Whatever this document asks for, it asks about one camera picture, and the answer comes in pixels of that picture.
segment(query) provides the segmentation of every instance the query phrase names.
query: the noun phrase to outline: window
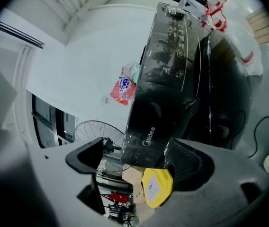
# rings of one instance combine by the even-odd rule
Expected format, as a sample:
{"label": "window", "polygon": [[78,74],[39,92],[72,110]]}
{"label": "window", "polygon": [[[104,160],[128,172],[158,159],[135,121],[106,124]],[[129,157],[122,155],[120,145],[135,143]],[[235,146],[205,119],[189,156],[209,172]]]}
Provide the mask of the window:
{"label": "window", "polygon": [[75,117],[32,95],[32,116],[41,148],[73,143]]}

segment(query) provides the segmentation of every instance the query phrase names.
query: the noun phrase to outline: sticker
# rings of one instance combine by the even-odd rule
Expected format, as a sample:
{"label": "sticker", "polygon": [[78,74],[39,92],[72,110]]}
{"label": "sticker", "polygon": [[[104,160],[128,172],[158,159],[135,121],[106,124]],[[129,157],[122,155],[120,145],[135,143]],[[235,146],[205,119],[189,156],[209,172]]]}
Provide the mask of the sticker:
{"label": "sticker", "polygon": [[129,88],[129,79],[120,77],[120,92],[125,92]]}
{"label": "sticker", "polygon": [[155,198],[155,196],[157,196],[159,192],[160,192],[160,186],[154,174],[152,175],[146,187],[146,195],[147,195],[148,201],[151,202]]}
{"label": "sticker", "polygon": [[179,56],[179,57],[183,58],[183,57],[184,57],[184,52],[183,52],[183,51],[178,50],[178,51],[177,51],[177,56]]}

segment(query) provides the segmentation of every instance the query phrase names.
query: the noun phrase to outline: white plastic bag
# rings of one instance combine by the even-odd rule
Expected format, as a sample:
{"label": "white plastic bag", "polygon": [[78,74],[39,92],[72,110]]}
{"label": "white plastic bag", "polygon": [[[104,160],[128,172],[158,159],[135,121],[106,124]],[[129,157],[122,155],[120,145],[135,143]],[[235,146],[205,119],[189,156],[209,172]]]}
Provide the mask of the white plastic bag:
{"label": "white plastic bag", "polygon": [[110,96],[125,106],[135,96],[135,86],[140,74],[141,65],[137,62],[128,63],[122,67],[119,81],[116,82]]}
{"label": "white plastic bag", "polygon": [[230,0],[216,0],[207,4],[202,17],[207,17],[208,24],[230,37],[237,47],[249,76],[263,74],[260,46],[254,38],[254,32],[247,20],[240,14],[239,8]]}

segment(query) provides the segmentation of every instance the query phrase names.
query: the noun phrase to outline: button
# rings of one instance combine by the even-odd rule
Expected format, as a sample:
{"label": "button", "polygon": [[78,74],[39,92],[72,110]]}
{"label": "button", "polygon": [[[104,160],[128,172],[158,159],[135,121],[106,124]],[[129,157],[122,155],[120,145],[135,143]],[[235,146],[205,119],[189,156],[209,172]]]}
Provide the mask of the button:
{"label": "button", "polygon": [[166,12],[169,13],[170,15],[178,18],[182,18],[185,15],[185,11],[183,9],[179,9],[175,6],[169,5],[166,8]]}

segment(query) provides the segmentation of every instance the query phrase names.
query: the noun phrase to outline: yellow lid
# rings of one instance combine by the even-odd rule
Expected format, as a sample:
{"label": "yellow lid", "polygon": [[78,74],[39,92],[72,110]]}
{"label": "yellow lid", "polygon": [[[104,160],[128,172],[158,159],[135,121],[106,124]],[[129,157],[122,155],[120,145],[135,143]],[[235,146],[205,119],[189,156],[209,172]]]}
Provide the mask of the yellow lid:
{"label": "yellow lid", "polygon": [[159,207],[172,192],[172,176],[168,170],[146,168],[142,178],[149,207]]}

